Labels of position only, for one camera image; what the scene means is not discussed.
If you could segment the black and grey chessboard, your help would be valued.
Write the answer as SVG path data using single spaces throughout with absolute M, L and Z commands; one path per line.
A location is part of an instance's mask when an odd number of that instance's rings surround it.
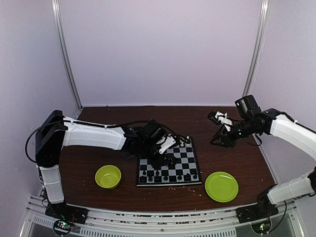
M 194 148 L 193 138 L 189 143 L 179 144 L 168 150 L 175 157 L 175 162 L 153 169 L 146 160 L 137 164 L 136 187 L 186 186 L 202 184 L 201 171 Z

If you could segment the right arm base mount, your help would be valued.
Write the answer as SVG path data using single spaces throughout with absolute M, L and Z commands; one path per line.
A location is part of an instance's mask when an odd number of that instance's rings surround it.
M 267 188 L 257 197 L 257 203 L 236 209 L 239 223 L 253 222 L 256 220 L 269 218 L 278 214 L 276 204 L 271 204 L 268 198 L 268 192 L 272 187 Z

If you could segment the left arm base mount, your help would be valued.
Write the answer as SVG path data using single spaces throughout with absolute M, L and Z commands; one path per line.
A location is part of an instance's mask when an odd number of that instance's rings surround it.
M 85 224 L 88 210 L 82 207 L 76 207 L 66 204 L 65 201 L 52 204 L 47 197 L 46 192 L 43 194 L 43 198 L 47 201 L 45 215 L 53 217 L 55 219 L 65 220 L 75 224 Z

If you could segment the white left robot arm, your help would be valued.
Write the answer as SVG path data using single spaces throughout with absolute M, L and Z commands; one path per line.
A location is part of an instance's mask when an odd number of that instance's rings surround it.
M 66 117 L 53 111 L 30 136 L 35 137 L 35 157 L 26 157 L 39 169 L 46 192 L 48 209 L 60 219 L 67 219 L 73 211 L 67 205 L 61 184 L 59 158 L 66 146 L 101 147 L 128 152 L 153 161 L 154 167 L 170 164 L 174 159 L 167 150 L 190 143 L 185 137 L 156 120 L 137 120 L 122 124 L 100 124 Z

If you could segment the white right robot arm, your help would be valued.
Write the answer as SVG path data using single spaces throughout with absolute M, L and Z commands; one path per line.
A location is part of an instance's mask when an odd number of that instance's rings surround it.
M 233 119 L 227 113 L 211 111 L 208 119 L 219 126 L 210 144 L 224 147 L 235 147 L 238 139 L 254 135 L 271 136 L 276 145 L 264 146 L 264 151 L 273 151 L 284 161 L 294 165 L 299 160 L 316 159 L 316 132 L 293 119 L 288 113 L 274 108 L 261 110 L 253 95 L 244 96 L 235 101 L 240 119 Z M 284 183 L 267 188 L 257 198 L 253 214 L 258 218 L 265 217 L 276 205 L 291 199 L 316 194 L 316 169 L 304 165 Z

